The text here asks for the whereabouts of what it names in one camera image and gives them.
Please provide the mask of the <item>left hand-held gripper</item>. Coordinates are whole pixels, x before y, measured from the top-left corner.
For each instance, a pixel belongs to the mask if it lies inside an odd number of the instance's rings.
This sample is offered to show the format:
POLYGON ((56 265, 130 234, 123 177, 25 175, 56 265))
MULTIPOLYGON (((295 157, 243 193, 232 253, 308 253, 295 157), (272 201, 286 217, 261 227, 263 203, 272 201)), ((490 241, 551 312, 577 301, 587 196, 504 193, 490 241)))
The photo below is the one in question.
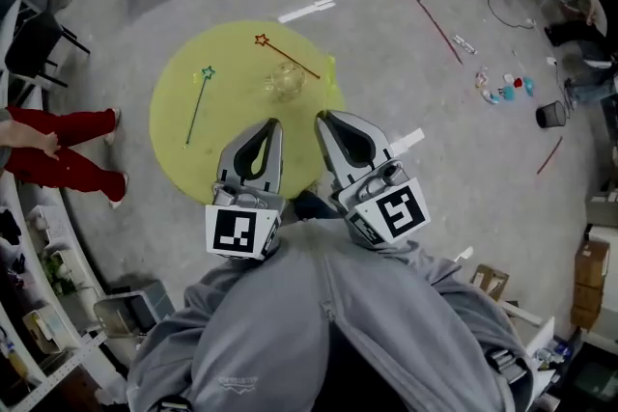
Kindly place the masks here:
POLYGON ((248 127, 224 148, 213 203, 205 207, 209 253, 264 261, 275 252, 287 200, 270 192, 280 188, 282 150, 283 128, 274 118, 248 127))

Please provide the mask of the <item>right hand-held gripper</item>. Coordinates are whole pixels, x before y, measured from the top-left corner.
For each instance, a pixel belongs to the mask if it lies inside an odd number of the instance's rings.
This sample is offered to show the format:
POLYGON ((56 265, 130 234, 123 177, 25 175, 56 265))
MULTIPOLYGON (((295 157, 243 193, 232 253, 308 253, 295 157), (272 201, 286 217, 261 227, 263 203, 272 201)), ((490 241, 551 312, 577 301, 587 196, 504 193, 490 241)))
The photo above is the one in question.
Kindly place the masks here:
POLYGON ((390 145, 376 125, 352 113, 322 111, 316 132, 326 167, 340 184, 331 202, 369 247, 395 245, 430 222, 418 180, 390 159, 390 145), (356 180, 357 168, 365 167, 378 168, 356 180))

